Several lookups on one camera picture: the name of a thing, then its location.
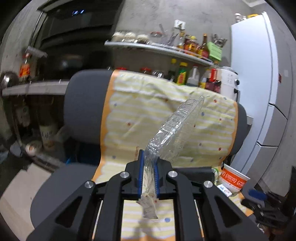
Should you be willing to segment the grey office chair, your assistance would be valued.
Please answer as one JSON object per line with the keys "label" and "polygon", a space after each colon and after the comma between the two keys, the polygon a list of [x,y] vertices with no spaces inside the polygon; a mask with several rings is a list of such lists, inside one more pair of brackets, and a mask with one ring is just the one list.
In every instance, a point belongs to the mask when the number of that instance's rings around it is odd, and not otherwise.
{"label": "grey office chair", "polygon": [[[100,127],[112,72],[85,70],[76,73],[68,83],[64,98],[65,128],[57,142],[63,143],[70,164],[94,166],[92,180],[101,160]],[[239,151],[246,135],[247,129],[244,137],[235,139],[236,147],[230,155]]]}

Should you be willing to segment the clear plastic clamshell container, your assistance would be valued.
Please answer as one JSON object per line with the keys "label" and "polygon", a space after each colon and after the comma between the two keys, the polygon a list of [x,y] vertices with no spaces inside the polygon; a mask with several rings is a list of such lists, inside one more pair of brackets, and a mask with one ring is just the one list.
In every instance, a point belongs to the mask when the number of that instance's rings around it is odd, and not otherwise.
{"label": "clear plastic clamshell container", "polygon": [[138,204],[143,218],[157,219],[156,203],[160,200],[158,160],[174,161],[194,130],[205,97],[188,99],[171,114],[147,144],[143,154],[143,179],[139,185]]}

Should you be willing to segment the white refrigerator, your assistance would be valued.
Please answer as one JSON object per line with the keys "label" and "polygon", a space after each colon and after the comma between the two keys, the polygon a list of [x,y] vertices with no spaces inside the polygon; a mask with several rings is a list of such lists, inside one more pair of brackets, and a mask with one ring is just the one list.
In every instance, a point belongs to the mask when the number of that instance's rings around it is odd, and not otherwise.
{"label": "white refrigerator", "polygon": [[292,99],[290,50],[267,12],[231,27],[231,68],[238,74],[240,104],[253,118],[231,167],[256,185],[280,145]]}

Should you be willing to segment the black plastic tray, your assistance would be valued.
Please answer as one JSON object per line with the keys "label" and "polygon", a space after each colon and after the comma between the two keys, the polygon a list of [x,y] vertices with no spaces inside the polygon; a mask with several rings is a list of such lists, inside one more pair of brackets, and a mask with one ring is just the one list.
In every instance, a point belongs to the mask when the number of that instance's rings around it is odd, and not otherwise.
{"label": "black plastic tray", "polygon": [[215,175],[211,167],[174,168],[174,171],[185,175],[190,181],[203,184],[205,181],[214,183]]}

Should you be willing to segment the white blue milk carton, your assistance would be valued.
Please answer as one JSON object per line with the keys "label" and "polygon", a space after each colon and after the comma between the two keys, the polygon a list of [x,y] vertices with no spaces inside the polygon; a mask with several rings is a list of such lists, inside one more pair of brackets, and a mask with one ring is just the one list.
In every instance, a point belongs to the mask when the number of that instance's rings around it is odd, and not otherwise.
{"label": "white blue milk carton", "polygon": [[219,184],[217,188],[223,192],[227,197],[230,197],[232,195],[231,191],[227,189],[223,184]]}

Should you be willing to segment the green tea bottle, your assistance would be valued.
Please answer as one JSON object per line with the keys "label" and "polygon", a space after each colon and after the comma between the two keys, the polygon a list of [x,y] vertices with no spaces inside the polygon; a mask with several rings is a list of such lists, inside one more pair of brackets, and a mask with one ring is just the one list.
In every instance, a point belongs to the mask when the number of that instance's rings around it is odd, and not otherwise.
{"label": "green tea bottle", "polygon": [[219,181],[219,170],[215,167],[212,167],[211,170],[212,170],[212,173],[214,174],[214,184],[217,185]]}

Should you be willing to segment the white vinegar jug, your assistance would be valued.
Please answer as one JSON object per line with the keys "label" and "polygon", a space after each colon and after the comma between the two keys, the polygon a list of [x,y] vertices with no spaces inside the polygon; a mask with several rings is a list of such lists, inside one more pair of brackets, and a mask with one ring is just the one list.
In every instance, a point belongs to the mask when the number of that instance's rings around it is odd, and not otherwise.
{"label": "white vinegar jug", "polygon": [[187,79],[186,85],[188,86],[198,86],[200,79],[200,72],[198,66],[194,65],[189,72],[189,77]]}

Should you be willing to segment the black range hood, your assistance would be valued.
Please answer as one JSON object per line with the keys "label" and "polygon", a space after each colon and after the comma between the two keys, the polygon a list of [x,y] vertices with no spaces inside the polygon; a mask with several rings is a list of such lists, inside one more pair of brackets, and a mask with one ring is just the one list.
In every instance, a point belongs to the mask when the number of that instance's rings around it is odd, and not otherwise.
{"label": "black range hood", "polygon": [[46,53],[35,64],[34,80],[70,79],[81,70],[111,66],[110,40],[124,1],[48,1],[35,48]]}

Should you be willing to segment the orange white paper bowl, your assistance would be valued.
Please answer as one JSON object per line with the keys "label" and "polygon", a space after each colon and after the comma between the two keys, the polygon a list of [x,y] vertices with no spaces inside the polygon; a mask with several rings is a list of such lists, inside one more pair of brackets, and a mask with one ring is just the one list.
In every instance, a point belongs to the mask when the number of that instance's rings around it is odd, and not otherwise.
{"label": "orange white paper bowl", "polygon": [[231,166],[224,164],[220,175],[220,182],[231,192],[239,192],[243,186],[250,180],[249,177],[240,173]]}

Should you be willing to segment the yellow striped orange-edged cloth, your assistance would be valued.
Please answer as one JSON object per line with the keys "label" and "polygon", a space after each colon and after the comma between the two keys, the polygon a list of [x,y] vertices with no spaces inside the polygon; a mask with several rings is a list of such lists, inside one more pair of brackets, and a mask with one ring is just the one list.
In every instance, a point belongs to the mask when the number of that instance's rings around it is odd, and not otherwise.
{"label": "yellow striped orange-edged cloth", "polygon": [[172,162],[177,168],[217,167],[244,137],[245,109],[236,101],[198,87],[177,85],[151,75],[124,70],[111,73],[100,127],[101,160],[93,176],[108,181],[137,159],[165,120],[187,99],[204,103],[184,149]]}

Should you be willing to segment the green plastic basket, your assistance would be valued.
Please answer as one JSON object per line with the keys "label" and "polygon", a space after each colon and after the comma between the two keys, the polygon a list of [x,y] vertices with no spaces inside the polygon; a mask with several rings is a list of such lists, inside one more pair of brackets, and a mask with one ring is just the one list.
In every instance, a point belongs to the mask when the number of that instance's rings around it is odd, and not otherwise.
{"label": "green plastic basket", "polygon": [[212,60],[222,60],[222,48],[215,45],[213,42],[208,42],[207,47],[209,49],[209,58]]}

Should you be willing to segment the white air fryer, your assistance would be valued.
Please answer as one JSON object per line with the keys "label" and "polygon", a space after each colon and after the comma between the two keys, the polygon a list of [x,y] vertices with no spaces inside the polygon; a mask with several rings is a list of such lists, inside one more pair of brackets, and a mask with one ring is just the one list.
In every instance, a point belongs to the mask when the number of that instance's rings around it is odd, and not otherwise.
{"label": "white air fryer", "polygon": [[227,66],[219,67],[217,69],[217,78],[221,82],[220,94],[238,101],[240,97],[239,85],[240,81],[238,79],[238,74],[231,68]]}

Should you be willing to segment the curved metal spice shelf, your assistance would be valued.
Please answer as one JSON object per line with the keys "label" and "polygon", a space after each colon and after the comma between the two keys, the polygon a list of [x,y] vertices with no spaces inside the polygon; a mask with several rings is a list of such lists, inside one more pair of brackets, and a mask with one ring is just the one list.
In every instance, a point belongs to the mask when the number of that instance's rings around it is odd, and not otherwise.
{"label": "curved metal spice shelf", "polygon": [[112,42],[112,41],[106,41],[104,43],[104,45],[109,48],[126,48],[126,49],[137,49],[137,50],[150,51],[150,52],[154,52],[157,54],[163,54],[163,55],[191,61],[193,63],[200,64],[203,66],[213,66],[214,65],[212,60],[210,60],[208,58],[202,58],[197,53],[193,53],[191,51],[187,51],[184,49],[180,49],[180,48],[168,46],[168,45],[162,45],[162,44],[157,44],[157,43],[139,44],[139,43]]}

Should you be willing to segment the yellow cap sauce bottle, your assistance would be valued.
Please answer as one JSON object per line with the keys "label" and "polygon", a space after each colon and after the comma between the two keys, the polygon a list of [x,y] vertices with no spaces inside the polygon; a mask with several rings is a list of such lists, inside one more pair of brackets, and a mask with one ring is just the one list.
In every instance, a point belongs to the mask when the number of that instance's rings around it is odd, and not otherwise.
{"label": "yellow cap sauce bottle", "polygon": [[187,67],[188,64],[186,62],[181,62],[179,65],[179,71],[177,75],[177,85],[184,85],[186,83],[186,78],[187,78]]}

